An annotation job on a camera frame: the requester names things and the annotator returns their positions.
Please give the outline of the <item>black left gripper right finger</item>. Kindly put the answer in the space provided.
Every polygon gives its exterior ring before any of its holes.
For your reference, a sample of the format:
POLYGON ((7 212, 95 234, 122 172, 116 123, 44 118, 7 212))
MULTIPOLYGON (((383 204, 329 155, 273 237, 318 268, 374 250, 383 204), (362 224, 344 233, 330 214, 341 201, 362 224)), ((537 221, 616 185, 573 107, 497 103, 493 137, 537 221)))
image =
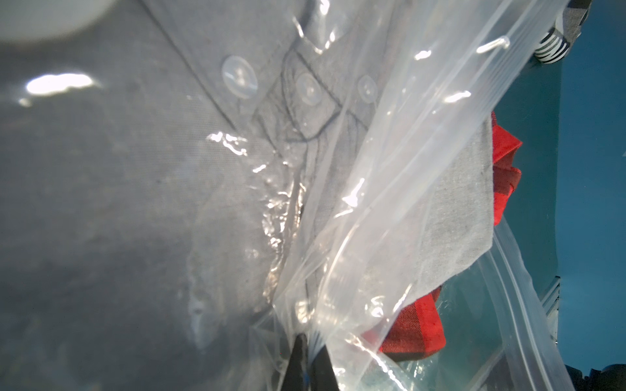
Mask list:
POLYGON ((320 349, 311 364, 311 391, 339 391, 326 345, 320 349))

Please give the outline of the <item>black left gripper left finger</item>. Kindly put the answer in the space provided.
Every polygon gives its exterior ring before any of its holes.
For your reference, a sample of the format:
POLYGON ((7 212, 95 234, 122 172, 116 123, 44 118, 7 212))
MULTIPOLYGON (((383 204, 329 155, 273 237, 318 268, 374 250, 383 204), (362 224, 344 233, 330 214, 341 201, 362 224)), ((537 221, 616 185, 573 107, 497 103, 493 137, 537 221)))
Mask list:
POLYGON ((308 391, 308 342, 304 333, 295 337, 281 391, 308 391))

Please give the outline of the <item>black white checkered shirt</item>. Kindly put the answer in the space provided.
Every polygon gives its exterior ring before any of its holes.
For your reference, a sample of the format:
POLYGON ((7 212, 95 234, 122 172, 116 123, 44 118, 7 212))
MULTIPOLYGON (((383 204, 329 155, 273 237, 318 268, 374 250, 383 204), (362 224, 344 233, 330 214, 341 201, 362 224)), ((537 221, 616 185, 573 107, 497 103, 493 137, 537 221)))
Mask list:
POLYGON ((589 16, 592 3, 592 0, 570 1, 536 47, 535 59, 544 65, 564 60, 576 39, 580 37, 582 25, 589 16))

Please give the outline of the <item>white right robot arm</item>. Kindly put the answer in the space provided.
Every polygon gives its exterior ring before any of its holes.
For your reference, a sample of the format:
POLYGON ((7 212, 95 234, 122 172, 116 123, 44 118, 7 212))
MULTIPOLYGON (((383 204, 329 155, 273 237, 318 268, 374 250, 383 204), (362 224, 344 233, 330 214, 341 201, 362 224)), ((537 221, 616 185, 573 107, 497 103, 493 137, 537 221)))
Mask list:
POLYGON ((570 366, 566 369, 576 391, 626 391, 625 364, 612 364, 603 370, 591 369, 588 376, 570 366))

